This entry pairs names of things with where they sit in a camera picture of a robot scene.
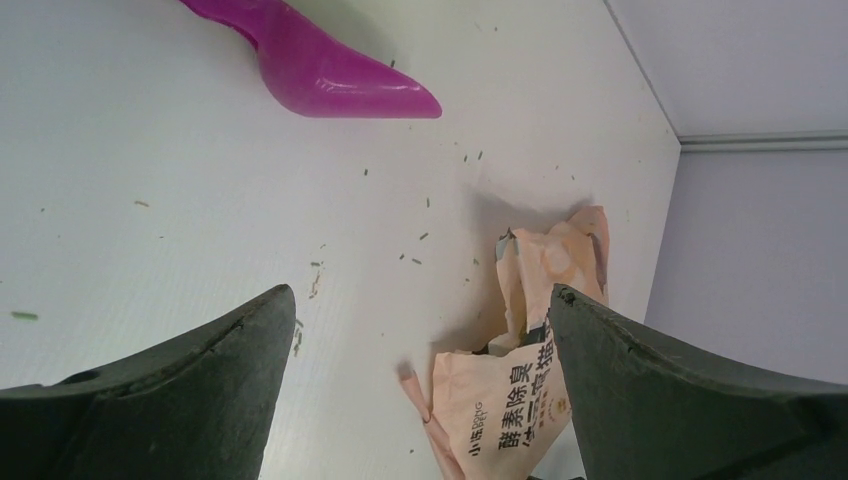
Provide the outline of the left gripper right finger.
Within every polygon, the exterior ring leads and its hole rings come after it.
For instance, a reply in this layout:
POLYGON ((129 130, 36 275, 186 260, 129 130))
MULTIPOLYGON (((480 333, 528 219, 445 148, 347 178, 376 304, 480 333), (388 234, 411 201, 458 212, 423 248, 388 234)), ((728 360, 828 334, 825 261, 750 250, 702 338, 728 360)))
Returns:
POLYGON ((847 389, 740 363, 567 285, 549 308, 590 479, 843 479, 847 389))

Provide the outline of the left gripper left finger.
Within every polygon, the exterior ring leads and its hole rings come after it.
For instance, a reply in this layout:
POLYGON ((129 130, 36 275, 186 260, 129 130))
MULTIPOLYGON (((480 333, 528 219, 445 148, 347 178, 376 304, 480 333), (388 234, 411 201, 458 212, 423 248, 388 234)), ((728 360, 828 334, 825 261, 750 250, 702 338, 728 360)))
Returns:
POLYGON ((255 479, 296 327, 278 285, 49 386, 1 393, 5 479, 255 479))

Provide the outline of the pink cat litter bag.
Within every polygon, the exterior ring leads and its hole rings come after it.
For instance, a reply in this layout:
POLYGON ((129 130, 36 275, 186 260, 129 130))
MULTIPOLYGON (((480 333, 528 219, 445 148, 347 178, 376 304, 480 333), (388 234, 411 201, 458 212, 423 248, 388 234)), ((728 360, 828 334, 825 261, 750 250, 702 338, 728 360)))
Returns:
POLYGON ((505 333, 476 352, 436 354, 432 393, 399 380, 445 479, 527 479, 571 420, 548 311, 563 284, 606 305, 609 230, 586 206, 546 233, 508 230, 495 248, 505 333))

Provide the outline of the magenta plastic scoop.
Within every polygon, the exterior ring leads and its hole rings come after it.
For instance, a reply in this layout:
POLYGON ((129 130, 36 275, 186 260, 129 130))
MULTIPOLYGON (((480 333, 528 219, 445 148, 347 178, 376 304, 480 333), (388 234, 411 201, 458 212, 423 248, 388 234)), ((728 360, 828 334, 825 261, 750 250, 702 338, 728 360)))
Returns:
POLYGON ((335 39, 284 1, 188 0, 201 18, 241 34, 286 109, 309 118, 436 119, 423 85, 335 39))

